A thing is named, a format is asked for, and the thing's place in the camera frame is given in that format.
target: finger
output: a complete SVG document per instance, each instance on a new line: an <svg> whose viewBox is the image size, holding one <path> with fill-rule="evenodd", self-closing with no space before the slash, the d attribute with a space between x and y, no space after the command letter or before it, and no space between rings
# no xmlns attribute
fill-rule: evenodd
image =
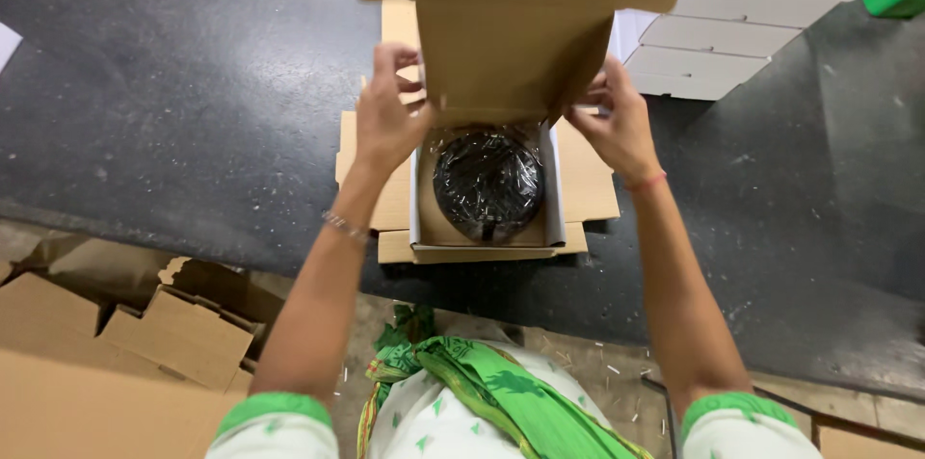
<svg viewBox="0 0 925 459"><path fill-rule="evenodd" d="M576 105L603 105L604 101L610 96L610 91L607 89L596 89L595 91L589 91L584 96L580 96L575 100Z"/></svg>
<svg viewBox="0 0 925 459"><path fill-rule="evenodd" d="M406 105L405 105L405 108L408 109L408 113L410 114L410 113L416 112L416 111L418 111L418 110L421 110L421 109L423 108L423 106L426 105L426 104L427 104L427 99L426 99L426 98L423 98L423 99L420 99L420 100L418 100L418 101L416 101L416 102L411 102L410 104L406 104Z"/></svg>
<svg viewBox="0 0 925 459"><path fill-rule="evenodd" d="M607 86L614 92L635 92L630 82L630 75L626 67L620 63L616 56L607 53L604 57L604 73L607 75Z"/></svg>
<svg viewBox="0 0 925 459"><path fill-rule="evenodd" d="M605 128L601 118L574 107L569 107L565 113L565 119L568 119L569 123L589 141L601 134Z"/></svg>
<svg viewBox="0 0 925 459"><path fill-rule="evenodd" d="M417 63L417 51L397 41L380 43L373 49L373 78L395 74L400 68Z"/></svg>
<svg viewBox="0 0 925 459"><path fill-rule="evenodd" d="M411 81L401 76L396 76L395 78L399 82L399 92L418 92L423 89L423 85L420 81Z"/></svg>
<svg viewBox="0 0 925 459"><path fill-rule="evenodd" d="M597 89L604 89L605 87L607 87L607 73L599 72L591 83L588 83L587 91L592 92Z"/></svg>
<svg viewBox="0 0 925 459"><path fill-rule="evenodd" d="M415 135L423 139L424 134L427 134L436 122L436 108L430 102L425 103L411 118L411 121Z"/></svg>

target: red thread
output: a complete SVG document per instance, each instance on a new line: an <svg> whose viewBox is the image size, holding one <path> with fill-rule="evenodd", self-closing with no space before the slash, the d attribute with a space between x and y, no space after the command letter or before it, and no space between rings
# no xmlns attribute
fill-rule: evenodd
<svg viewBox="0 0 925 459"><path fill-rule="evenodd" d="M624 185L623 188L627 192L638 193L638 192L641 192L642 190L652 188L653 185L657 184L659 181L665 179L666 177L668 177L668 173L662 170L661 173L655 176L654 178L649 178L635 186L625 186Z"/></svg>

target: table surface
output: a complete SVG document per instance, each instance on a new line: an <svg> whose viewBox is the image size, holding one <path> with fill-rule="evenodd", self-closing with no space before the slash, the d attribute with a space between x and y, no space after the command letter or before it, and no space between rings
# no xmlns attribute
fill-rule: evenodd
<svg viewBox="0 0 925 459"><path fill-rule="evenodd" d="M357 0L0 0L0 217L293 276L370 74ZM925 398L925 16L840 4L716 104L651 98L708 282L750 367ZM634 211L589 253L376 264L362 289L644 344Z"/></svg>

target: black round object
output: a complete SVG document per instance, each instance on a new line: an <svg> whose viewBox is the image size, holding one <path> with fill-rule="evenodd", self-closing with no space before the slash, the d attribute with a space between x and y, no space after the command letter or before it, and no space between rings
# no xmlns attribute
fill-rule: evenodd
<svg viewBox="0 0 925 459"><path fill-rule="evenodd" d="M543 202L543 183L537 157L497 132L453 140L434 171L440 211L466 237L482 242L503 242L526 228Z"/></svg>

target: forearm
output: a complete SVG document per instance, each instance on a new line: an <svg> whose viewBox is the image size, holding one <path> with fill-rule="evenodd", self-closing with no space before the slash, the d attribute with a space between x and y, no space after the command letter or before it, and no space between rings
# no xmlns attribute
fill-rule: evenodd
<svg viewBox="0 0 925 459"><path fill-rule="evenodd" d="M384 180L354 166L331 211L350 226L369 226ZM312 246L264 347L251 394L309 394L333 401L347 348L365 247L326 224Z"/></svg>
<svg viewBox="0 0 925 459"><path fill-rule="evenodd" d="M751 392L667 181L634 193L633 204L648 333L676 411L709 393Z"/></svg>

